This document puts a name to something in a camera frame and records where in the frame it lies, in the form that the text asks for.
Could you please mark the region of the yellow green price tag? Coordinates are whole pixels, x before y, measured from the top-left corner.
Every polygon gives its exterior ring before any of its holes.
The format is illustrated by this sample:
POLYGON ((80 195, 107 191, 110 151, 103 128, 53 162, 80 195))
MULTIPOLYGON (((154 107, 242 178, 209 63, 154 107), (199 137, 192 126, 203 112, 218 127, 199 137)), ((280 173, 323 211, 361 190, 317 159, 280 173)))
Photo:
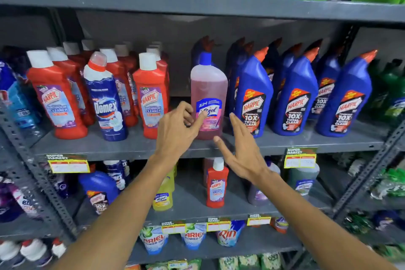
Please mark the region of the yellow green price tag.
POLYGON ((247 218, 246 226, 257 227, 261 225, 269 225, 271 223, 271 215, 269 214, 250 214, 247 218))
POLYGON ((315 168, 317 148, 290 147, 285 151, 284 168, 315 168))
POLYGON ((89 163, 85 155, 46 154, 45 158, 53 174, 90 173, 89 163))
POLYGON ((227 231, 231 227, 229 217, 208 217, 206 222, 207 232, 227 231))
POLYGON ((161 230, 165 235, 184 234, 186 230, 186 222, 184 220, 162 222, 161 230))

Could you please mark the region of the row of green packets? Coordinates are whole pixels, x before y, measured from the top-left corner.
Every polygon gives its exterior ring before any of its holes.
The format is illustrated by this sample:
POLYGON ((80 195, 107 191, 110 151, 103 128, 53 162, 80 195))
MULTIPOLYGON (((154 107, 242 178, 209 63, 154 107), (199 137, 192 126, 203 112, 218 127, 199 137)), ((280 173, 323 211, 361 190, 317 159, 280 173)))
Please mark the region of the row of green packets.
POLYGON ((189 259, 187 265, 182 265, 180 261, 156 262, 141 266, 141 270, 285 270, 281 254, 262 253, 233 257, 220 257, 217 259, 189 259))

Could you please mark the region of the person's right forearm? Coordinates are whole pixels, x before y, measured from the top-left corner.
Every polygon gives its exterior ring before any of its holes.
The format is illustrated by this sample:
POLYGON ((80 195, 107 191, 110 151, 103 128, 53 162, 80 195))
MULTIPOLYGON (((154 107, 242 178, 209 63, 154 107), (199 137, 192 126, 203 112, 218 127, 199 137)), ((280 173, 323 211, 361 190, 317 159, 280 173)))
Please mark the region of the person's right forearm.
POLYGON ((251 180, 276 206, 323 270, 397 270, 267 167, 251 180))

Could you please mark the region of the dark green bottle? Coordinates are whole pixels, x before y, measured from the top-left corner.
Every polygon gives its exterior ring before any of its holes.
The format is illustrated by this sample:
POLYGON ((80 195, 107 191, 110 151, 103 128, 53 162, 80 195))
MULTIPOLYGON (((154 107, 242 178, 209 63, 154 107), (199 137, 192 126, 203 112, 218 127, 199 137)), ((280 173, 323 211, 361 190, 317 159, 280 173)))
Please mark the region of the dark green bottle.
POLYGON ((393 82, 384 102, 381 120, 384 123, 394 123, 405 111, 405 64, 401 75, 393 82))
POLYGON ((371 78, 372 92, 369 96, 367 103, 364 106, 366 112, 372 110, 377 106, 381 106, 382 101, 385 99, 385 91, 387 88, 387 77, 390 74, 390 65, 386 64, 385 68, 380 69, 380 59, 375 58, 368 66, 368 73, 371 78))

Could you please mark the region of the grey green cleaner bottle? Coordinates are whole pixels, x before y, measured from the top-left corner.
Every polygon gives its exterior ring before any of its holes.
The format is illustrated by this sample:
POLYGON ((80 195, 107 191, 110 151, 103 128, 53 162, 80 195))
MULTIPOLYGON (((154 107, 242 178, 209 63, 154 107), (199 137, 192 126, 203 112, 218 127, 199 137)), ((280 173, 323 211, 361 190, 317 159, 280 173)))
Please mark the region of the grey green cleaner bottle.
POLYGON ((320 167, 317 163, 313 168, 291 168, 288 174, 287 184, 301 196, 308 197, 319 172, 320 167))

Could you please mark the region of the blue angled-neck cleaner bottle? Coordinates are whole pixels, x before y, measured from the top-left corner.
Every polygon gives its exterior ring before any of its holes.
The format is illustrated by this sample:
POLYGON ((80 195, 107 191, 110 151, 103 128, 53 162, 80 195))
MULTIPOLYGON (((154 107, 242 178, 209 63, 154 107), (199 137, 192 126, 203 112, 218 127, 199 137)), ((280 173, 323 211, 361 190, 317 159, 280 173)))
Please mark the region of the blue angled-neck cleaner bottle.
POLYGON ((101 215, 119 196, 115 180, 102 171, 79 174, 78 181, 97 215, 101 215))

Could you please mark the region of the pile of green white packets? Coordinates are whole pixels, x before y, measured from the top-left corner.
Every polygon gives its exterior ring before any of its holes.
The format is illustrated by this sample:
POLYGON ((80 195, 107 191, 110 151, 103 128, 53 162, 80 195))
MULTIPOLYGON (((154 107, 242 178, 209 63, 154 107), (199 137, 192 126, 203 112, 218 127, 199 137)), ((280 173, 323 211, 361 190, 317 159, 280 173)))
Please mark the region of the pile of green white packets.
POLYGON ((349 205, 343 227, 405 270, 405 162, 389 167, 349 205))

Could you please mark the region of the green white detergent pouch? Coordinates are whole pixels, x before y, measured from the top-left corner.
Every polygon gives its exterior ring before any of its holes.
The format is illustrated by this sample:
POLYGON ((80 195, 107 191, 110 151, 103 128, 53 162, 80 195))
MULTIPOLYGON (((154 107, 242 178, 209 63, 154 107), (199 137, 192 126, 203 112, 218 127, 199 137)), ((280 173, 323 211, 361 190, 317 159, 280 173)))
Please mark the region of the green white detergent pouch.
POLYGON ((139 237, 149 255, 159 254, 169 239, 169 236, 163 233, 161 225, 144 226, 139 237))
POLYGON ((186 223, 185 233, 181 233, 181 238, 185 246, 190 250, 198 250, 207 233, 207 223, 186 223))

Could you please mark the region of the dark blue bottle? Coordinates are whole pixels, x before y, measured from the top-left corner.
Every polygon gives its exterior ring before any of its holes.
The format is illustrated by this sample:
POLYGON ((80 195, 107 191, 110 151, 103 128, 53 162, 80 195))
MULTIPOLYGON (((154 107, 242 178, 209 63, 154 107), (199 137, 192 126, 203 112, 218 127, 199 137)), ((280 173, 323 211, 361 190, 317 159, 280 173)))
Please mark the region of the dark blue bottle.
POLYGON ((7 108, 21 105, 21 88, 17 76, 0 51, 0 100, 7 108))

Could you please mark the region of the person's left forearm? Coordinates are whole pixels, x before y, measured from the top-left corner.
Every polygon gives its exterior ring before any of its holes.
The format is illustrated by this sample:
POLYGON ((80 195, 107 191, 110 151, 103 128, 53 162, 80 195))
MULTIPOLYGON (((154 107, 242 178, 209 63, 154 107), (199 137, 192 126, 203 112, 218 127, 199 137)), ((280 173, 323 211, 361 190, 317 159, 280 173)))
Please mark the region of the person's left forearm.
POLYGON ((123 270, 152 202, 180 155, 156 152, 50 270, 123 270))

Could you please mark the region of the blue white cleaner bottle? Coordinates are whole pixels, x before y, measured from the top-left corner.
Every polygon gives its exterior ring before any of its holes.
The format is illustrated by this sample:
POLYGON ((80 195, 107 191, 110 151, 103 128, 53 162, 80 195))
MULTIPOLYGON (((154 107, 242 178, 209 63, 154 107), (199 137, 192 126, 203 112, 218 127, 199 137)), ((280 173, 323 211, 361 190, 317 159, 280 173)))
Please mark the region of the blue white cleaner bottle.
POLYGON ((119 191, 123 191, 130 182, 130 168, 127 160, 103 161, 106 173, 115 180, 119 191))

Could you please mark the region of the grey metal shelf rack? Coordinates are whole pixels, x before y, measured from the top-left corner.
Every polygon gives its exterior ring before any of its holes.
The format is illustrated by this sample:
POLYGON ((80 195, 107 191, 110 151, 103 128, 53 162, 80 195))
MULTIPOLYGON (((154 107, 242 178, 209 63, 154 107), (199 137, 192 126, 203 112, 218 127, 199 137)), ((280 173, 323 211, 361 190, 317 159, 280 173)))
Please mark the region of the grey metal shelf rack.
MULTIPOLYGON (((342 60, 367 48, 380 53, 391 49, 390 57, 405 61, 405 4, 360 3, 352 1, 302 0, 0 0, 0 54, 3 47, 46 48, 62 40, 79 41, 84 35, 96 44, 133 38, 140 51, 148 40, 160 40, 169 53, 172 104, 188 99, 190 49, 203 35, 214 36, 216 45, 230 45, 245 36, 269 43, 282 37, 282 44, 313 42, 339 43, 345 48, 342 60)), ((370 118, 354 123, 345 138, 327 138, 307 125, 295 138, 280 137, 266 129, 258 145, 263 155, 283 155, 291 146, 317 147, 319 153, 355 151, 375 152, 370 163, 355 178, 344 175, 331 163, 311 193, 309 201, 337 222, 353 211, 405 211, 405 197, 377 201, 368 188, 382 170, 405 150, 405 120, 393 129, 370 118)), ((148 157, 155 142, 143 137, 140 127, 129 130, 125 142, 107 143, 93 126, 78 142, 58 140, 44 119, 39 133, 18 128, 0 102, 0 168, 15 178, 22 191, 36 205, 41 221, 23 214, 0 225, 4 239, 55 238, 67 245, 92 223, 96 215, 84 195, 60 199, 48 178, 40 171, 39 161, 48 154, 82 154, 88 160, 136 159, 148 157)))

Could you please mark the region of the small orange blue pouch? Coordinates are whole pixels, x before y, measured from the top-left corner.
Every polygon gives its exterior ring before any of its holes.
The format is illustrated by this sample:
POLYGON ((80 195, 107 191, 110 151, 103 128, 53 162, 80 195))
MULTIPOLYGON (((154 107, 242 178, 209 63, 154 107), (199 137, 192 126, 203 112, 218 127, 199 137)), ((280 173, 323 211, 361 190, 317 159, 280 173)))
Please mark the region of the small orange blue pouch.
POLYGON ((286 234, 288 231, 289 224, 285 220, 284 217, 279 216, 279 217, 272 217, 270 225, 272 228, 274 228, 278 233, 281 234, 286 234))

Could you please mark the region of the person's right hand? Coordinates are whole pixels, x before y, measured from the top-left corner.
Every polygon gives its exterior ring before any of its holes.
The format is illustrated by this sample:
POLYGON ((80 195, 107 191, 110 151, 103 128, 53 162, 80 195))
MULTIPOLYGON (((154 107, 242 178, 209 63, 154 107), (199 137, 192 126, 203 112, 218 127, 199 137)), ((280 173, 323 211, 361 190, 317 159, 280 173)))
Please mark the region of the person's right hand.
POLYGON ((237 168, 232 169, 239 177, 259 186, 262 177, 267 176, 270 171, 260 153, 253 135, 244 123, 234 114, 230 113, 235 137, 235 152, 237 168))

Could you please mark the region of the light blue bottle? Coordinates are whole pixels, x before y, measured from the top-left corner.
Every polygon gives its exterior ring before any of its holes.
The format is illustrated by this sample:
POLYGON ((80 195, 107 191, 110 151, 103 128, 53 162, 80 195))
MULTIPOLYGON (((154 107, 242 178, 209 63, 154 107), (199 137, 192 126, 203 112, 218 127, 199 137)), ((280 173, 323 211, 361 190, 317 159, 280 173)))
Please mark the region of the light blue bottle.
POLYGON ((2 102, 15 124, 20 129, 37 130, 40 116, 29 102, 29 98, 17 81, 2 83, 0 86, 2 102))

